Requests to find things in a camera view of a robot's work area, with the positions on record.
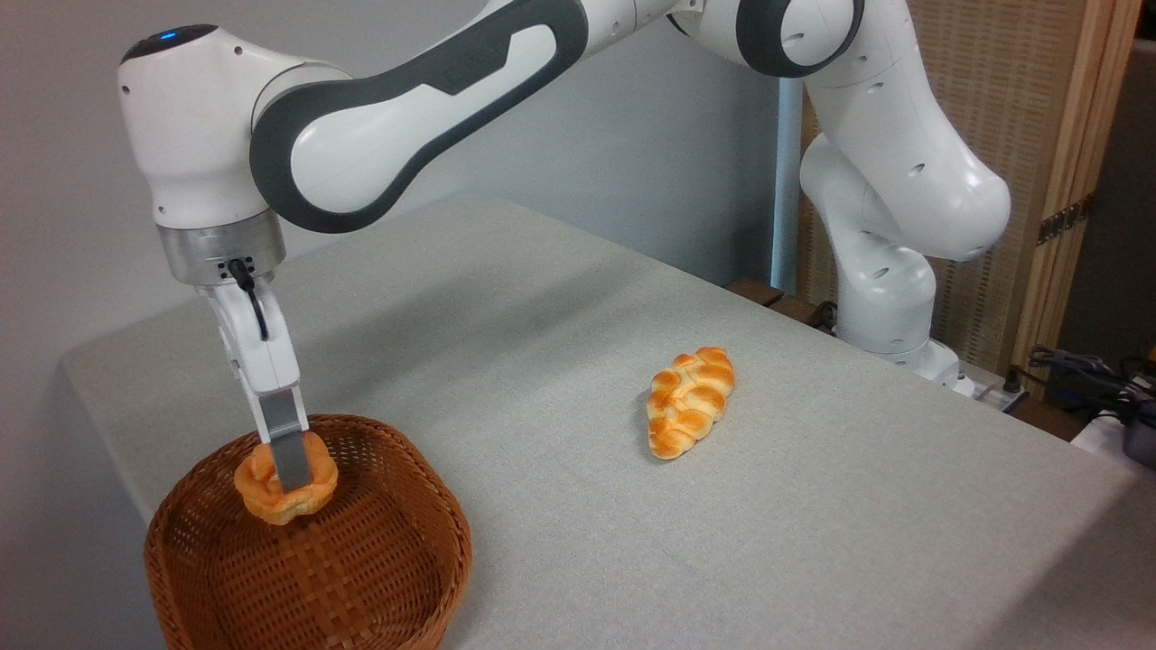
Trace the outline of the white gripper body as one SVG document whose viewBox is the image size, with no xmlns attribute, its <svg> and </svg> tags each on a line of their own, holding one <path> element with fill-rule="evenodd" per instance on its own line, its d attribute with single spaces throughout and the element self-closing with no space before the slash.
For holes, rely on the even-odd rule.
<svg viewBox="0 0 1156 650">
<path fill-rule="evenodd" d="M 301 367 L 284 313 L 265 276 L 255 278 L 253 296 L 239 285 L 199 285 L 218 323 L 235 374 L 253 396 L 267 396 L 301 383 Z"/>
</svg>

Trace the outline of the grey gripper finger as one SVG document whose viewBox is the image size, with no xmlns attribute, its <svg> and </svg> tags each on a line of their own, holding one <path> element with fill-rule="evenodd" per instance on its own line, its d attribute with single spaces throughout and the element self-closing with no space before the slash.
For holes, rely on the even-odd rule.
<svg viewBox="0 0 1156 650">
<path fill-rule="evenodd" d="M 261 441 L 271 448 L 282 494 L 312 482 L 304 433 L 309 429 L 301 386 L 282 387 L 255 399 L 255 424 Z"/>
</svg>

